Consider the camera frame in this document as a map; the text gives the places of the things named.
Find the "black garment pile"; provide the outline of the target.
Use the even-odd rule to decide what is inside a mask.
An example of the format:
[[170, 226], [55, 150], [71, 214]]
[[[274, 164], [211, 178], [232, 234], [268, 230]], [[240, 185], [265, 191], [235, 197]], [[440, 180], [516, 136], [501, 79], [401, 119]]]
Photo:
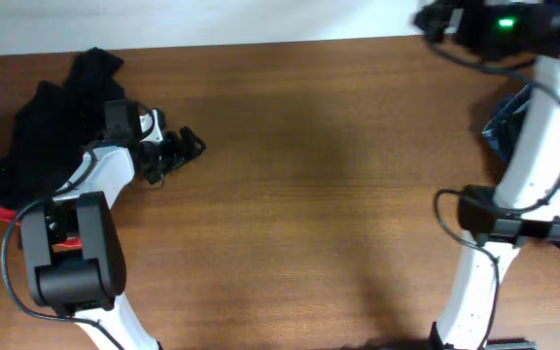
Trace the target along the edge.
[[105, 127], [104, 105], [123, 99], [115, 80], [124, 60], [92, 48], [75, 56], [62, 84], [41, 81], [15, 114], [9, 151], [0, 156], [0, 207], [16, 210], [52, 193], [81, 164], [83, 146]]

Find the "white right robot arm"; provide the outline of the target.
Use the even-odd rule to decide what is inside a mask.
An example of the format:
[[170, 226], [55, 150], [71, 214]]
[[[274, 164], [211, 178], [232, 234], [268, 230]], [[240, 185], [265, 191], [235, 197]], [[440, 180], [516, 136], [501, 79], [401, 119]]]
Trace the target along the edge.
[[414, 23], [432, 53], [451, 34], [472, 54], [469, 69], [524, 86], [509, 104], [527, 114], [501, 182], [457, 193], [462, 253], [428, 338], [432, 349], [486, 349], [501, 284], [525, 241], [560, 249], [560, 1], [435, 1]]

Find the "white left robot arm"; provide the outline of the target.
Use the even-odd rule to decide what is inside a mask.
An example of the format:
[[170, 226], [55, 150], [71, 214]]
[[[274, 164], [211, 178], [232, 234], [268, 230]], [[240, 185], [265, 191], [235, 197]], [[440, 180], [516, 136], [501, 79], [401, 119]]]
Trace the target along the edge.
[[167, 130], [160, 109], [126, 99], [105, 103], [104, 122], [67, 182], [18, 215], [30, 297], [50, 310], [32, 315], [78, 326], [99, 349], [159, 349], [125, 294], [111, 209], [136, 176], [161, 184], [207, 146], [186, 126]]

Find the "blue denim jeans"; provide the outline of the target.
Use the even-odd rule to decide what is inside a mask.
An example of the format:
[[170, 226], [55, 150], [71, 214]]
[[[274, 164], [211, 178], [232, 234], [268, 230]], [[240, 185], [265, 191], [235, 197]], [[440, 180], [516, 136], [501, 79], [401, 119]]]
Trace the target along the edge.
[[512, 160], [521, 128], [526, 119], [532, 88], [501, 99], [481, 134], [490, 149], [506, 164]]

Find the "red and grey garment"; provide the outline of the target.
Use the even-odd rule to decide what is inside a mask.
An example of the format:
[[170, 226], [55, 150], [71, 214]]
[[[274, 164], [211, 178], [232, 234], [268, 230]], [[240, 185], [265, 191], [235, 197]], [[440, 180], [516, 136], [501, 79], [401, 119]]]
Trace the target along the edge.
[[[0, 221], [10, 222], [17, 212], [15, 210], [7, 209], [0, 206]], [[71, 238], [66, 238], [63, 242], [57, 243], [58, 248], [81, 248], [82, 240], [78, 236], [72, 236]]]

